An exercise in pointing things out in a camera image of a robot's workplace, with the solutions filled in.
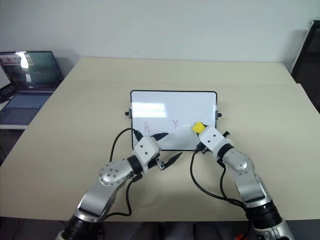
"black cable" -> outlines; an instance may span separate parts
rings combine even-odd
[[[126,129],[122,130],[122,131],[115,137],[115,139],[114,139],[114,141],[113,141],[113,144],[112,144],[111,153],[110,153],[110,160],[109,160],[110,163],[112,162],[112,158],[113,158],[113,156],[114,156],[114,150],[115,150],[115,146],[116,146],[116,143],[117,143],[117,141],[118,141],[118,138],[119,138],[123,133],[125,133],[126,131],[129,131],[129,130],[136,131],[134,128],[128,127],[128,128],[126,128]]]
[[[65,227],[67,226],[63,221],[59,220],[60,223],[62,223]]]
[[[114,215],[120,215],[120,216],[124,216],[124,217],[129,217],[131,216],[132,214],[132,209],[131,209],[131,205],[130,205],[130,201],[129,201],[129,190],[130,190],[130,187],[131,185],[134,183],[135,181],[132,179],[128,186],[126,187],[126,190],[125,190],[125,202],[126,202],[126,205],[128,207],[128,213],[123,213],[123,212],[113,212],[113,213],[110,213],[108,214],[105,219],[111,217],[111,216],[114,216]]]
[[[20,227],[22,226],[22,224],[20,225],[20,218],[18,218],[18,226],[16,226],[13,235],[12,235],[12,240],[14,240],[20,230]]]
[[[235,204],[235,202],[231,201],[231,198],[227,197],[227,195],[226,195],[226,193],[224,191],[223,181],[224,181],[224,176],[226,174],[226,170],[227,170],[226,166],[223,166],[223,172],[222,172],[221,177],[220,177],[220,191],[221,191],[221,193],[222,193],[222,195],[223,195],[223,197],[225,198],[226,201],[228,201],[230,204],[238,206],[238,207],[242,208],[244,211],[246,211],[246,208],[245,208],[245,205],[244,205],[243,202],[237,201],[237,204]]]
[[[2,152],[2,154],[3,154],[3,156],[4,156],[4,158],[6,159],[7,158],[7,155],[5,154],[5,151],[2,149],[2,147],[0,146],[0,150],[1,150],[1,152]]]
[[[200,189],[202,192],[204,192],[205,194],[213,197],[213,198],[216,198],[216,199],[219,199],[219,200],[223,200],[223,201],[227,201],[227,199],[224,197],[224,196],[219,196],[219,195],[216,195],[216,194],[213,194],[207,190],[205,190],[202,186],[200,186],[200,184],[196,181],[195,177],[194,177],[194,173],[193,173],[193,164],[194,164],[194,160],[195,160],[195,155],[198,153],[198,151],[194,151],[193,154],[192,154],[192,157],[191,157],[191,163],[190,163],[190,175],[191,175],[191,179],[193,181],[193,183],[197,186],[198,189]],[[237,205],[239,207],[242,208],[242,205],[243,203],[237,199],[233,199],[233,198],[228,198],[232,204],[234,205]]]
[[[102,223],[102,240],[105,240],[105,225]]]
[[[225,174],[226,174],[226,170],[227,170],[227,169],[226,169],[226,166],[225,166],[225,165],[222,165],[222,167],[223,167],[223,172],[222,172],[221,177],[220,177],[220,191],[221,191],[222,195],[225,197],[225,199],[226,199],[229,203],[233,204],[232,202],[229,201],[230,198],[227,197],[227,195],[226,195],[226,193],[225,193],[225,191],[224,191],[223,182],[224,182],[224,176],[225,176]],[[241,207],[241,208],[246,212],[246,208],[245,208],[245,206],[244,206],[243,203],[242,203],[242,207]],[[246,237],[249,235],[250,230],[251,230],[251,220],[250,220],[250,218],[249,218],[249,219],[248,219],[248,227],[247,227],[244,235],[240,238],[240,240],[245,240]]]
[[[244,233],[244,235],[240,238],[240,240],[245,240],[246,237],[248,237],[249,233],[250,233],[250,230],[251,230],[251,219],[248,220],[248,227]]]
[[[114,139],[114,141],[113,141],[112,148],[111,148],[111,153],[110,153],[110,160],[109,160],[110,163],[112,162],[112,158],[113,158],[113,155],[114,155],[114,150],[115,150],[115,146],[116,146],[117,140],[119,139],[119,137],[120,137],[123,133],[125,133],[126,131],[129,131],[129,130],[132,130],[133,133],[136,135],[136,137],[137,137],[137,135],[139,135],[139,137],[141,137],[141,136],[140,136],[141,133],[138,132],[137,130],[135,130],[134,128],[132,128],[132,127],[128,127],[128,128],[126,128],[126,129],[122,130],[122,131],[115,137],[115,139]],[[111,216],[114,216],[114,215],[120,215],[120,216],[124,216],[124,217],[129,217],[129,216],[131,216],[131,214],[132,214],[132,209],[131,209],[130,200],[129,200],[129,190],[130,190],[131,185],[132,185],[134,182],[136,182],[136,181],[138,181],[139,179],[141,179],[141,178],[142,178],[142,175],[141,175],[141,174],[135,176],[135,177],[129,182],[128,186],[126,187],[126,190],[125,190],[125,202],[126,202],[126,205],[127,205],[127,207],[128,207],[128,211],[129,211],[129,212],[128,212],[128,213],[113,212],[113,213],[108,214],[108,215],[105,217],[105,219],[107,219],[107,218],[109,218],[109,217],[111,217]]]

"laptop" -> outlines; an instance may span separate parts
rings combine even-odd
[[[0,52],[0,65],[16,94],[0,112],[2,125],[29,125],[63,81],[52,51]]]

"table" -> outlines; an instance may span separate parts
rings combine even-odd
[[[9,103],[8,101],[4,101],[3,103],[0,103],[0,111],[6,106],[6,104]],[[25,130],[28,125],[17,125],[17,124],[0,124],[0,130]]]
[[[69,219],[108,161],[114,138],[130,125],[124,113],[133,89],[216,91],[217,128],[251,157],[281,215],[320,218],[320,115],[283,64],[117,58],[82,58],[24,131],[0,168],[0,215]],[[114,159],[131,151],[125,133]],[[245,220],[241,209],[196,188],[190,160],[184,152],[170,168],[151,169],[130,189],[132,216],[109,220]],[[218,193],[221,173],[210,154],[197,154],[194,175],[203,187]],[[224,187],[238,197],[228,174]],[[127,211],[124,193],[112,212]]]

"black whiteboard frame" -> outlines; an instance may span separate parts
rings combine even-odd
[[[217,121],[218,121],[218,94],[216,91],[190,91],[190,90],[139,90],[135,89],[130,92],[130,110],[131,113],[131,128],[133,128],[133,118],[132,118],[132,93],[133,92],[171,92],[171,93],[182,93],[182,92],[188,92],[188,93],[215,93],[215,127],[217,127]],[[134,149],[134,133],[131,131],[131,147]],[[162,149],[162,151],[188,151],[193,152],[194,149],[190,150],[181,150],[181,149]]]

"whiteboard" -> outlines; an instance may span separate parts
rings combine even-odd
[[[192,131],[196,122],[216,125],[217,93],[214,91],[133,90],[131,126],[144,136],[169,133],[158,143],[162,150],[194,150],[200,142]],[[132,146],[137,144],[132,136]]]

